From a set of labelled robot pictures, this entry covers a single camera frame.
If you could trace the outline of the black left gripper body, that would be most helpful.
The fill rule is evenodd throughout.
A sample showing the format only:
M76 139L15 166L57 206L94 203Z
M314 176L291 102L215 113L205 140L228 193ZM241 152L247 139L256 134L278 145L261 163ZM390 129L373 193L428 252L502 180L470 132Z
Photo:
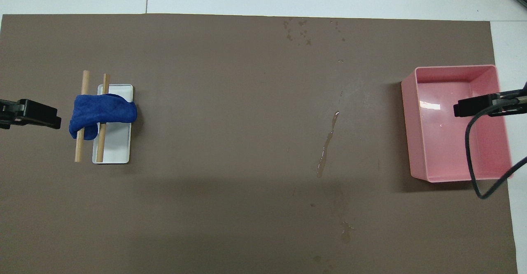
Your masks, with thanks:
M19 103L15 101L0 100L0 128L10 129L12 125L18 125L15 121L15 109Z

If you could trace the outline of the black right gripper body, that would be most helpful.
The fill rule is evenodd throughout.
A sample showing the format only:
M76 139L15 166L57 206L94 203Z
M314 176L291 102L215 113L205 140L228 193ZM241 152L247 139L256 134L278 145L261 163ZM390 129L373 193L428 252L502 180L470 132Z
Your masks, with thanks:
M525 114L527 112L527 83L521 89L503 91L499 93L500 100L517 99L518 102L512 105L502 107L499 116Z

